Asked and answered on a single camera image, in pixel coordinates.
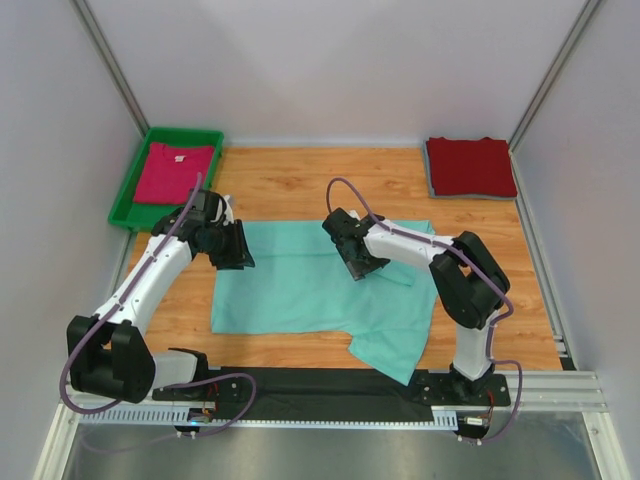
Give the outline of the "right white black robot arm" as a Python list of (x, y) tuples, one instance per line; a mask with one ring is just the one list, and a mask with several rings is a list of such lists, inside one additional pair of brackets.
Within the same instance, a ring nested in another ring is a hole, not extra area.
[(400, 262), (430, 273), (441, 304), (456, 323), (456, 351), (445, 385), (460, 402), (484, 395), (495, 371), (491, 344), (498, 322), (514, 312), (510, 281), (478, 235), (422, 233), (381, 216), (362, 219), (338, 208), (322, 228), (355, 280)]

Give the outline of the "teal t shirt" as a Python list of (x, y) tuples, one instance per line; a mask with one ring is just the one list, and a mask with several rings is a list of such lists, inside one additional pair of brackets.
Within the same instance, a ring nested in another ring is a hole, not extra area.
[(213, 332), (344, 332), (351, 355), (409, 383), (437, 299), (429, 273), (391, 262), (356, 281), (318, 221), (248, 222), (244, 233), (255, 265), (216, 273)]

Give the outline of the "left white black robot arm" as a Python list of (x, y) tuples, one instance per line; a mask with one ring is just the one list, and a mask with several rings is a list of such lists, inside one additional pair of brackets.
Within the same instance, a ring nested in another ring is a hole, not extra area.
[(183, 207), (154, 225), (144, 253), (116, 292), (92, 315), (71, 320), (60, 391), (73, 388), (107, 398), (112, 406), (136, 404), (166, 389), (188, 401), (203, 399), (211, 380), (205, 354), (180, 348), (154, 354), (145, 342), (169, 288), (199, 255), (216, 270), (254, 267), (230, 196), (191, 190)]

